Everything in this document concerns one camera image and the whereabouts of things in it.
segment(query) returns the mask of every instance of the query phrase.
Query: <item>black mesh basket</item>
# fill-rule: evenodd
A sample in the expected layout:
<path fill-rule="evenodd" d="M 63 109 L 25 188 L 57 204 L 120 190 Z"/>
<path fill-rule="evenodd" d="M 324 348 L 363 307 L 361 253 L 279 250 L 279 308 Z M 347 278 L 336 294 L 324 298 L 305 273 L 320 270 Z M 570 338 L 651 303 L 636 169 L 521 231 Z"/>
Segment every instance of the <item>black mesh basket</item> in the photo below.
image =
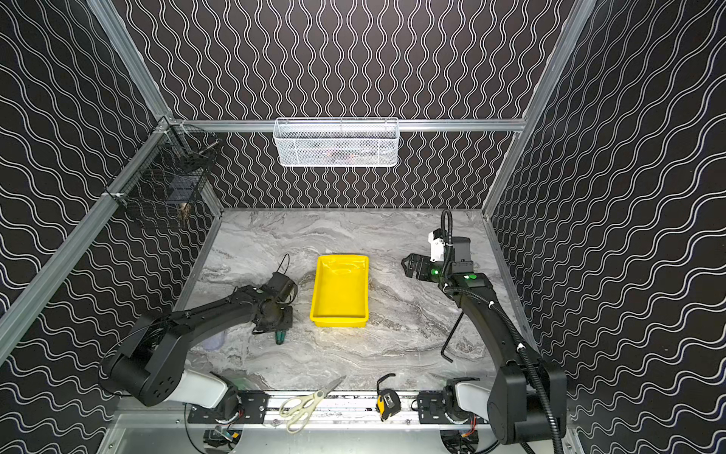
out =
<path fill-rule="evenodd" d="M 114 199 L 142 227 L 187 227 L 221 147 L 194 126 L 172 126 Z"/>

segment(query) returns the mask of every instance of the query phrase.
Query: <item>beige scissors handle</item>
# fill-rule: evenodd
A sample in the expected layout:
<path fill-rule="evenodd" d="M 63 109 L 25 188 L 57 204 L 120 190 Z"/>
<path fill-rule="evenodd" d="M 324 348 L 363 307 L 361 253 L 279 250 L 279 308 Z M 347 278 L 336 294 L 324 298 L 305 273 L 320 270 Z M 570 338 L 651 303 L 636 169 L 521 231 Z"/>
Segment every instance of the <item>beige scissors handle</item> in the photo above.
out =
<path fill-rule="evenodd" d="M 290 420 L 287 422 L 287 432 L 289 434 L 297 434 L 299 431 L 301 431 L 310 421 L 310 415 L 315 411 L 315 407 L 325 398 L 325 392 L 315 391 L 313 394 L 308 394 L 306 396 L 295 396 L 291 397 L 288 400 L 285 400 L 282 405 L 280 405 L 280 416 L 283 418 L 290 418 Z M 299 400 L 300 403 L 295 405 L 292 408 L 285 408 L 289 402 L 292 402 L 293 400 Z M 305 417 L 305 421 L 298 427 L 297 429 L 290 429 L 290 427 L 298 423 L 303 417 Z"/>

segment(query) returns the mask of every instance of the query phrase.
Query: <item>marble tabletop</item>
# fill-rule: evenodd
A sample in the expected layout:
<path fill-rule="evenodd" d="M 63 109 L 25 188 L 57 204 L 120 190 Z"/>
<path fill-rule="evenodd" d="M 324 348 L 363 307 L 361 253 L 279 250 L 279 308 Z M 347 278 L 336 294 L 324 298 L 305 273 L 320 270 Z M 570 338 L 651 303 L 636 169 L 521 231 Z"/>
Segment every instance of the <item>marble tabletop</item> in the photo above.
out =
<path fill-rule="evenodd" d="M 405 276 L 401 259 L 428 255 L 428 233 L 438 211 L 228 211 L 187 307 L 229 295 L 236 285 L 262 284 L 290 254 L 287 275 L 299 285 L 294 323 L 283 345 L 274 335 L 252 335 L 252 325 L 230 328 L 213 352 L 192 349 L 187 364 L 221 373 L 243 389 L 318 389 L 347 375 L 340 390 L 372 390 L 387 373 L 386 386 L 441 389 L 448 378 L 472 376 L 491 386 L 495 369 L 468 318 L 449 344 L 449 363 L 439 350 L 459 314 L 433 283 Z M 514 320 L 499 268 L 477 211 L 455 211 L 454 234 L 471 238 L 477 271 L 494 284 Z M 361 254 L 370 259 L 369 311 L 365 328 L 318 328 L 310 321 L 317 259 L 325 254 Z"/>

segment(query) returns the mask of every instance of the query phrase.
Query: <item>tape measure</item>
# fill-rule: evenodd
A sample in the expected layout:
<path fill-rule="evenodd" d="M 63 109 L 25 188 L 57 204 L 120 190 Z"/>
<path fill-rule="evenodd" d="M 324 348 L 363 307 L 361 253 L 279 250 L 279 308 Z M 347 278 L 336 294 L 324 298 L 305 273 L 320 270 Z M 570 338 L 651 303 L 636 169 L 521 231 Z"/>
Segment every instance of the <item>tape measure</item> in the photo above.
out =
<path fill-rule="evenodd" d="M 399 397 L 399 395 L 392 389 L 384 389 L 383 391 L 380 390 L 380 384 L 383 382 L 383 380 L 386 380 L 388 377 L 395 376 L 395 373 L 389 373 L 388 375 L 384 375 L 383 377 L 379 378 L 378 382 L 376 382 L 375 384 L 375 391 L 378 393 L 378 401 L 376 402 L 376 406 L 378 407 L 381 421 L 385 421 L 386 419 L 401 411 L 401 398 Z"/>

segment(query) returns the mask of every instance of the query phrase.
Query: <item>black wallpaper with wavy lines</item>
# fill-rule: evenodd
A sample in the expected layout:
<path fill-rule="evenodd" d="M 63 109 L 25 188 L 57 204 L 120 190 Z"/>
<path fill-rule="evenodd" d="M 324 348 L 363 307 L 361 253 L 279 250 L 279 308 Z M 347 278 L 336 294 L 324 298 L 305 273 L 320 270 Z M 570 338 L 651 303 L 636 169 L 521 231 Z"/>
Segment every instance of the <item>black wallpaper with wavy lines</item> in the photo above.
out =
<path fill-rule="evenodd" d="M 232 208 L 479 209 L 510 132 L 403 133 L 394 167 L 283 167 L 271 134 L 230 134 L 210 181 Z"/>
<path fill-rule="evenodd" d="M 155 125 L 84 1 L 0 2 L 0 315 Z"/>
<path fill-rule="evenodd" d="M 520 118 L 572 0 L 114 0 L 174 115 Z"/>
<path fill-rule="evenodd" d="M 726 2 L 600 0 L 493 216 L 587 452 L 726 451 Z"/>
<path fill-rule="evenodd" d="M 117 211 L 0 367 L 0 453 L 97 451 L 118 402 L 97 365 L 144 313 L 170 312 L 211 215 L 146 231 Z"/>

